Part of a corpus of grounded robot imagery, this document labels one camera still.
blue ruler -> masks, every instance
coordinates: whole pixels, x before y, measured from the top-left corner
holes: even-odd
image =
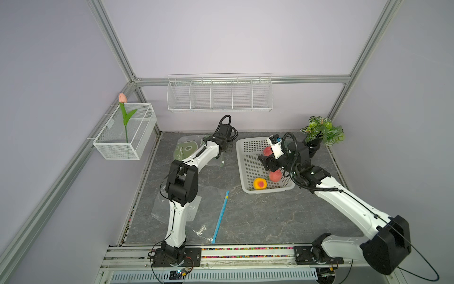
[[[214,231],[213,240],[211,241],[212,244],[214,244],[214,242],[216,240],[217,232],[219,231],[219,226],[221,226],[221,221],[222,221],[222,217],[224,216],[224,210],[226,209],[229,192],[230,191],[227,190],[226,197],[224,199],[224,205],[222,206],[221,214],[219,215],[219,219],[217,220],[216,230]]]

clear plastic bag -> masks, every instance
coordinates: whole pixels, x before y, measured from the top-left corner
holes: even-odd
[[[203,146],[203,138],[208,136],[209,135],[190,135],[183,136],[182,138],[178,139],[177,146],[175,147],[175,151],[173,152],[173,158],[182,161],[185,158],[189,157],[198,148]],[[223,167],[224,153],[221,153],[221,156],[217,159],[211,159],[208,164],[206,164],[206,166]]]
[[[167,196],[165,185],[161,188]],[[209,185],[199,185],[197,196],[190,204],[189,220],[186,223],[186,238],[189,243],[211,242],[216,229],[217,220],[224,204],[226,191]],[[169,200],[158,193],[154,201],[151,215],[162,223],[169,223]]]

wire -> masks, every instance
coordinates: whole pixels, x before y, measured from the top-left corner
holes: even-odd
[[[171,170],[171,171],[166,175],[166,177],[163,178],[163,180],[161,181],[161,184],[159,185],[159,193],[160,193],[161,196],[164,197],[165,199],[170,200],[168,197],[165,197],[165,196],[163,195],[163,193],[162,193],[162,191],[161,191],[161,187],[163,186],[163,183],[164,183],[164,181],[166,180],[166,178],[168,178],[168,177],[170,176],[171,173],[173,173],[174,171],[176,171],[176,170],[179,169],[179,168],[180,168],[180,167],[176,167],[176,168],[174,168],[173,170]]]
[[[312,190],[312,191],[339,191],[338,188],[336,187],[327,187],[327,188],[315,188],[315,187],[309,187],[309,186],[306,186],[304,184],[302,184],[301,182],[297,181],[295,179],[295,166],[296,166],[296,162],[298,161],[298,156],[300,155],[300,152],[298,151],[298,143],[297,143],[297,140],[296,140],[296,137],[295,135],[292,133],[292,132],[287,132],[284,134],[284,136],[282,137],[282,142],[281,142],[281,145],[284,145],[284,142],[285,142],[285,139],[287,138],[287,136],[290,136],[293,140],[293,144],[295,144],[295,157],[293,158],[293,162],[291,164],[291,167],[290,167],[290,179],[296,184],[298,185],[300,188],[304,188],[304,189],[307,189],[307,190]]]
[[[350,274],[350,271],[351,271],[351,267],[353,266],[353,260],[351,260],[351,265],[350,265],[350,269],[348,270],[348,273],[347,273],[347,276],[344,278],[344,280],[342,280],[341,282],[339,282],[338,284],[342,284],[344,283],[345,280],[347,280],[347,277],[348,275]]]
[[[151,248],[151,251],[148,253],[148,257],[150,258],[150,267],[151,267],[151,271],[153,272],[153,275],[154,275],[154,277],[156,278],[156,280],[159,281],[161,284],[164,284],[164,283],[163,283],[161,280],[159,280],[158,276],[156,275],[156,273],[155,273],[154,270],[153,270],[153,261],[152,261],[152,260],[155,258],[156,252],[154,253],[154,256],[153,256],[153,257],[151,256],[151,253],[153,252],[153,249],[154,249],[154,247],[155,247],[156,245],[158,245],[159,243],[162,243],[163,241],[167,240],[167,238],[165,238],[165,239],[162,240],[162,241],[159,241],[159,242],[155,243],[154,246]]]
[[[421,278],[423,280],[426,280],[426,281],[430,281],[430,282],[437,282],[438,280],[440,280],[440,275],[438,274],[438,272],[435,270],[435,268],[430,264],[430,262],[422,255],[422,253],[419,252],[419,250],[417,248],[415,248],[415,246],[409,242],[398,230],[396,230],[393,226],[391,226],[388,222],[386,222],[385,220],[383,220],[380,216],[378,216],[378,218],[380,220],[382,220],[383,222],[385,222],[387,225],[389,225],[394,231],[396,231],[407,243],[409,243],[411,245],[411,247],[416,250],[416,252],[424,259],[424,261],[427,263],[427,265],[435,272],[435,274],[437,275],[437,279],[428,279],[428,278],[425,278],[425,277],[422,277],[422,276],[419,276],[419,275],[416,275],[414,274],[413,272],[410,272],[406,269],[403,269],[403,268],[400,268],[399,266],[397,268],[399,268],[400,270],[403,270],[405,272],[408,272],[410,273],[411,275],[414,275],[418,278]]]
[[[228,117],[228,125],[230,125],[230,123],[232,122],[232,117],[230,115],[225,115],[221,118],[221,120],[219,121],[219,124],[221,124],[224,119],[226,119]]]
[[[190,258],[189,256],[186,256],[185,258],[186,259],[190,259],[191,260],[191,264],[192,264],[191,270],[188,273],[186,273],[186,275],[188,275],[194,269],[194,260],[192,260],[192,258]]]
[[[385,222],[390,228],[392,228],[396,233],[398,233],[407,243],[409,243],[411,245],[411,247],[416,250],[416,252],[424,259],[424,261],[427,263],[427,265],[435,272],[435,274],[437,275],[437,279],[428,279],[428,278],[425,278],[425,277],[422,277],[422,276],[419,276],[419,275],[416,275],[414,274],[413,272],[410,272],[406,269],[403,269],[403,268],[400,268],[399,266],[397,266],[397,268],[399,268],[400,270],[403,270],[405,272],[408,272],[410,273],[411,275],[414,275],[418,278],[421,278],[421,279],[424,279],[426,281],[430,281],[430,282],[437,282],[439,279],[440,279],[440,275],[438,274],[438,272],[435,270],[435,268],[430,264],[430,262],[422,255],[422,253],[419,252],[419,250],[417,248],[415,248],[415,246],[410,242],[408,241],[397,229],[395,229],[393,226],[391,226],[388,222],[386,222],[385,220],[383,220],[379,215],[375,214],[374,212],[372,212],[367,206],[365,206],[364,204],[362,204],[359,200],[357,200],[355,197],[351,196],[350,194],[348,194],[347,192],[345,192],[344,190],[341,191],[342,193],[345,193],[346,195],[350,196],[353,200],[355,200],[356,202],[358,202],[360,205],[362,205],[364,208],[366,208],[369,212],[371,212],[374,216],[376,216],[378,219],[382,220],[383,222]]]
[[[232,142],[233,140],[235,140],[236,138],[238,138],[238,130],[237,130],[235,127],[233,127],[233,126],[231,126],[231,128],[232,128],[232,130],[235,132],[235,134],[233,135],[232,138],[228,139],[227,142]]]

table surface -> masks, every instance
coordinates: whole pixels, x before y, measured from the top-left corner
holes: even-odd
[[[165,237],[167,224],[152,216],[161,181],[168,174],[174,160],[173,152],[179,138],[201,133],[163,133],[150,173],[129,230],[125,245],[153,245]],[[238,139],[271,136],[271,132],[240,132]],[[304,134],[294,133],[298,141]],[[311,243],[323,233],[337,236],[363,236],[347,217],[331,204],[306,189],[247,194],[241,188],[235,142],[232,152],[224,157],[225,164],[205,166],[199,173],[200,188],[218,188],[202,196],[195,220],[186,226],[187,244],[208,244],[214,234],[223,195],[230,191],[224,217],[216,237],[217,244],[291,244]],[[336,168],[325,146],[311,159],[313,165],[327,170],[339,180]],[[220,204],[219,209],[208,210],[202,204]]]

wire basket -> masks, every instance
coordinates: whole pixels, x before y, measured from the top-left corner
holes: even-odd
[[[273,109],[271,75],[169,78],[167,103],[171,112],[270,111]]]
[[[129,143],[126,143],[120,106],[117,106],[93,142],[107,160],[139,160],[156,124],[151,104],[125,103],[124,107],[127,112],[137,109],[127,125]]]

